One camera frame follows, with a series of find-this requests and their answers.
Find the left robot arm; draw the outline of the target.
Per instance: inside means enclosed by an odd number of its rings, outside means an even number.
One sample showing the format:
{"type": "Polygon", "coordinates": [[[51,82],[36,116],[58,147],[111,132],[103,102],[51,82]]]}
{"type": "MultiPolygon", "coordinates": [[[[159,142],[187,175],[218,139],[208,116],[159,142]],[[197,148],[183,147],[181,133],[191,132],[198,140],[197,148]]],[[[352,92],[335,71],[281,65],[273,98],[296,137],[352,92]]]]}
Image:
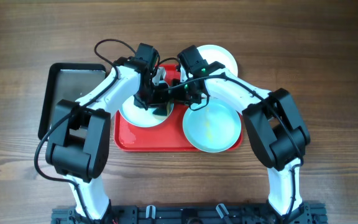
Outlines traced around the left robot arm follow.
{"type": "Polygon", "coordinates": [[[138,108],[167,105],[156,99],[159,83],[153,83],[160,64],[157,50],[139,44],[132,57],[110,63],[111,73],[94,90],[75,101],[60,100],[50,129],[40,140],[46,145],[45,160],[70,184],[76,200],[73,223],[112,223],[111,202],[101,173],[109,155],[111,119],[124,102],[134,97],[138,108]]]}

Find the yellow green sponge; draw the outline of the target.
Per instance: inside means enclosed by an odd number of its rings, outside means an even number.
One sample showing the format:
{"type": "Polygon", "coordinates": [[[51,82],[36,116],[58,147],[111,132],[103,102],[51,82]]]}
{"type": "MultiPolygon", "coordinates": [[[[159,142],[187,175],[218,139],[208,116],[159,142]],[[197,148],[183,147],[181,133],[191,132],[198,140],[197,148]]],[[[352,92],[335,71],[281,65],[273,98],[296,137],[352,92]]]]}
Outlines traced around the yellow green sponge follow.
{"type": "Polygon", "coordinates": [[[171,104],[160,105],[152,114],[155,119],[165,120],[171,113],[171,104]]]}

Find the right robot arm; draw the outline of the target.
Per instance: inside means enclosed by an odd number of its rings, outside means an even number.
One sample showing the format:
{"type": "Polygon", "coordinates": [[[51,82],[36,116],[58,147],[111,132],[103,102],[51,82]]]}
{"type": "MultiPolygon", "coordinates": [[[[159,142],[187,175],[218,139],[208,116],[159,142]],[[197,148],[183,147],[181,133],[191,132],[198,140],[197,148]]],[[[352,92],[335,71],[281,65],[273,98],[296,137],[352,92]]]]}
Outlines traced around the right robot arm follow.
{"type": "Polygon", "coordinates": [[[209,63],[195,45],[182,50],[178,60],[185,80],[177,88],[217,98],[242,114],[250,146],[268,170],[268,204],[283,222],[299,216],[300,168],[311,138],[291,94],[241,80],[221,62],[209,63]]]}

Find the light blue plate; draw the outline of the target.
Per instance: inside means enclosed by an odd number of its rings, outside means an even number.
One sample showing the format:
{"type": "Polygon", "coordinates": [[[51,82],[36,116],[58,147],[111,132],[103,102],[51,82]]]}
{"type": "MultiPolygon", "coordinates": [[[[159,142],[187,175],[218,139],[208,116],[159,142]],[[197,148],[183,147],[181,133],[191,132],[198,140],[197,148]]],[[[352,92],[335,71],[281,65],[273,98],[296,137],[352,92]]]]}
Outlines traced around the light blue plate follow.
{"type": "MultiPolygon", "coordinates": [[[[171,104],[171,113],[174,109],[174,104],[171,104]]],[[[121,106],[119,112],[121,116],[130,124],[140,127],[140,128],[151,128],[157,125],[162,124],[165,120],[158,120],[153,117],[152,112],[157,108],[149,108],[145,110],[143,108],[138,108],[134,105],[134,97],[130,96],[121,106]]]]}
{"type": "Polygon", "coordinates": [[[242,136],[239,113],[219,99],[203,99],[183,115],[188,142],[203,152],[218,153],[235,148],[242,136]]]}

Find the white round plate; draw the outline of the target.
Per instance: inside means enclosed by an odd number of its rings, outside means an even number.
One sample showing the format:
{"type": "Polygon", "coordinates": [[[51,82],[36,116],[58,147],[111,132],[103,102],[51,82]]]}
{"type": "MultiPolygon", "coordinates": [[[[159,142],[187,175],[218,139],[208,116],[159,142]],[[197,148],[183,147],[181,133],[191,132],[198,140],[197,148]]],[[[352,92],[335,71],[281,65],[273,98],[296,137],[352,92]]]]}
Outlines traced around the white round plate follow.
{"type": "Polygon", "coordinates": [[[200,55],[209,63],[223,64],[235,77],[238,76],[238,66],[234,56],[225,48],[218,45],[202,45],[197,47],[200,55]]]}

